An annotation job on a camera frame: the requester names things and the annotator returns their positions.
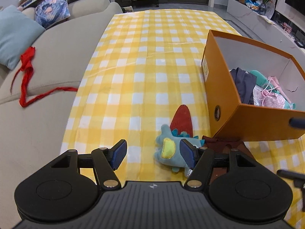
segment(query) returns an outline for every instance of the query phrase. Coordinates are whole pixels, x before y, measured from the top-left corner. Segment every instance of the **blue plush dinosaur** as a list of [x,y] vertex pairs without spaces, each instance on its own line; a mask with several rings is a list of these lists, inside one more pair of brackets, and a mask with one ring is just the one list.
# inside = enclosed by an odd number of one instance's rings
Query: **blue plush dinosaur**
[[171,131],[168,125],[162,125],[161,135],[156,138],[156,143],[160,147],[155,152],[154,158],[162,164],[172,166],[173,172],[178,172],[180,168],[184,168],[184,175],[187,177],[190,169],[180,154],[179,144],[181,139],[188,140],[188,142],[197,148],[204,144],[204,140],[199,140],[198,136],[190,138],[184,131],[178,135],[178,130],[174,129]]

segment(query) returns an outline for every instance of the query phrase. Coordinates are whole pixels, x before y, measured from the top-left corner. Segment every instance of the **red belt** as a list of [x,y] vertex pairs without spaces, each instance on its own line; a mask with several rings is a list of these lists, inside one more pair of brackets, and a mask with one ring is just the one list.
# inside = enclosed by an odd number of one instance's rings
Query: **red belt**
[[63,90],[63,91],[77,91],[77,88],[74,87],[57,87],[55,89],[52,89],[46,93],[37,95],[36,97],[34,97],[33,99],[26,101],[26,95],[27,95],[27,86],[34,74],[34,68],[32,66],[31,60],[33,59],[35,55],[35,47],[29,47],[24,54],[22,54],[20,56],[20,60],[21,60],[21,67],[20,69],[16,72],[13,81],[12,81],[12,85],[11,85],[11,93],[12,93],[12,88],[13,88],[13,83],[15,81],[16,76],[18,75],[18,73],[20,71],[24,71],[24,76],[22,79],[22,83],[21,83],[21,96],[19,99],[19,103],[22,107],[27,107],[30,104],[34,103],[37,100],[40,100],[48,95],[50,95],[51,93],[53,93],[56,90]]

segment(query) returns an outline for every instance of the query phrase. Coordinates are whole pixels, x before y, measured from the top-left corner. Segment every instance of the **metal screw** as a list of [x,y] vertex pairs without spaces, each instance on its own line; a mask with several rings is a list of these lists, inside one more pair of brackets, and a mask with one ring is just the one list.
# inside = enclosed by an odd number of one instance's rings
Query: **metal screw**
[[202,182],[198,180],[190,180],[187,182],[187,185],[191,188],[199,188],[202,185]]
[[116,186],[118,186],[118,181],[116,180],[106,180],[104,182],[104,186],[107,187],[107,188],[114,188]]

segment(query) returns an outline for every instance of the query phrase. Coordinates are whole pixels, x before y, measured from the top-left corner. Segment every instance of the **marble tv stand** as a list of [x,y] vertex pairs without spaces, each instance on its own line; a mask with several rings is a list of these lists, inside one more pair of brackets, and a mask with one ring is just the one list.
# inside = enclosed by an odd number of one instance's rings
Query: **marble tv stand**
[[256,12],[235,0],[229,0],[227,12],[247,26],[262,42],[294,56],[305,70],[305,49],[299,48],[280,26],[269,24]]

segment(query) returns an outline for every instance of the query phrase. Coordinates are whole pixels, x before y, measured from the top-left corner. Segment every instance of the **checkered tablecloth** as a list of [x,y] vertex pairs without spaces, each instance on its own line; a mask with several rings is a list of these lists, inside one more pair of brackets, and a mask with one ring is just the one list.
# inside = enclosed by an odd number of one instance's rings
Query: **checkered tablecloth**
[[[185,181],[183,171],[155,163],[155,139],[186,104],[194,135],[210,135],[200,68],[210,29],[238,34],[213,12],[166,9],[115,15],[88,64],[71,109],[62,152],[90,153],[128,143],[127,156],[116,175],[125,180]],[[247,143],[256,159],[272,171],[303,172],[301,140]],[[89,169],[82,174],[94,179]],[[287,214],[304,227],[300,192]]]

